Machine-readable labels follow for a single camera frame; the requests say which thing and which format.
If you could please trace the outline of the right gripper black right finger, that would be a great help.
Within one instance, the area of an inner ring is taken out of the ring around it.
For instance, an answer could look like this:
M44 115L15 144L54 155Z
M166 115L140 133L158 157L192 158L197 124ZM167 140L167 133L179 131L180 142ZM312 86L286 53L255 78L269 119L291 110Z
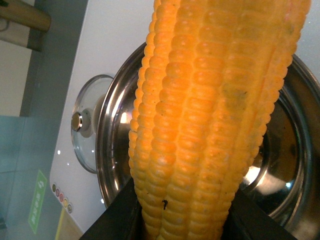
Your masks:
M295 240L241 190L235 194L223 226L225 240Z

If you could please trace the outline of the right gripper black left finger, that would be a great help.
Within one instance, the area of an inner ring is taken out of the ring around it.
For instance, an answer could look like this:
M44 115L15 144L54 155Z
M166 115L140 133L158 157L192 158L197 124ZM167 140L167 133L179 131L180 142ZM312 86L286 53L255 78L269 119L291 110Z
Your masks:
M131 178L105 212L80 237L82 240L142 240L142 207Z

